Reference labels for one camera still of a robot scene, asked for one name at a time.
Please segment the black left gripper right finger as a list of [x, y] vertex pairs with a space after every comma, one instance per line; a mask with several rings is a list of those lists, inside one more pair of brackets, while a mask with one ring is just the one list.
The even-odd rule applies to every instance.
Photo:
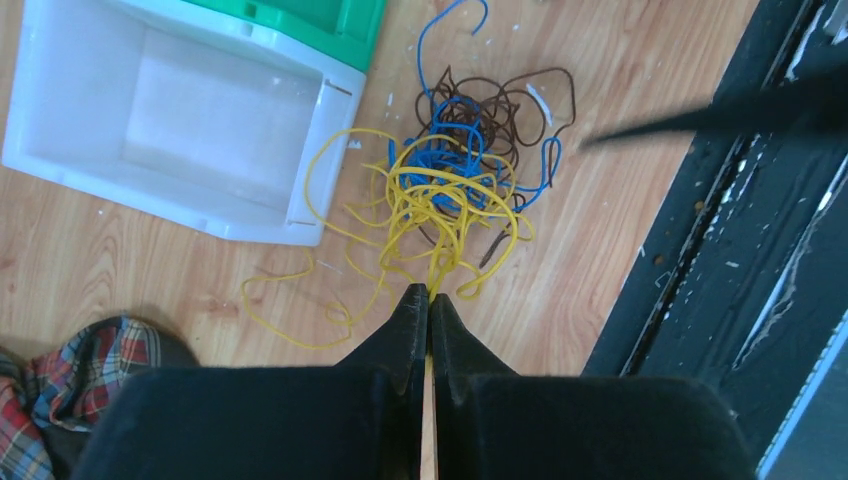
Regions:
[[752, 479], [728, 408], [681, 378], [525, 376], [429, 309], [441, 479]]

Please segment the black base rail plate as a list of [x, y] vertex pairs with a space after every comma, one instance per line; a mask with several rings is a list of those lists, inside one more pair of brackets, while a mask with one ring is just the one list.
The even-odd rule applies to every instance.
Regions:
[[847, 139], [698, 132], [583, 370], [682, 377], [765, 479], [847, 475]]

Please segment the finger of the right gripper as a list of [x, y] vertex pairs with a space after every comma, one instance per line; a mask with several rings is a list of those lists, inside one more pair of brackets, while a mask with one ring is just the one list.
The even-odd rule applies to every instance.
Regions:
[[847, 71], [829, 69], [767, 90], [599, 132], [582, 147], [668, 132], [836, 137], [847, 133]]

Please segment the green plastic bin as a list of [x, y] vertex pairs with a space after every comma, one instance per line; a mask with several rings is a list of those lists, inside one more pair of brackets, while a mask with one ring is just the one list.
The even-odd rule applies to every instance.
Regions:
[[195, 5], [268, 27], [366, 72], [385, 0], [195, 0]]

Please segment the plaid shirt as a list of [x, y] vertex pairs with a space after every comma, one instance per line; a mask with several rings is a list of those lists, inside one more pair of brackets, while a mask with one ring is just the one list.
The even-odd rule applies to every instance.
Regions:
[[197, 363], [175, 335], [128, 315], [88, 325], [27, 361], [3, 349], [2, 478], [70, 478], [94, 426], [132, 375]]

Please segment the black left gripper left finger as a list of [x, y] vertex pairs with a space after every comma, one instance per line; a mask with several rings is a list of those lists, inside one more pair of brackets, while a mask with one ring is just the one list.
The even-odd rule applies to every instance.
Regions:
[[428, 293], [332, 366], [157, 368], [100, 420], [76, 479], [416, 479]]

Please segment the white plastic bin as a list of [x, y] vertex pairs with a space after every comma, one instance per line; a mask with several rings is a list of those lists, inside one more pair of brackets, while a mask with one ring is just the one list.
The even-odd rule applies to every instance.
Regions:
[[222, 239], [313, 247], [365, 83], [186, 1], [27, 1], [2, 162]]

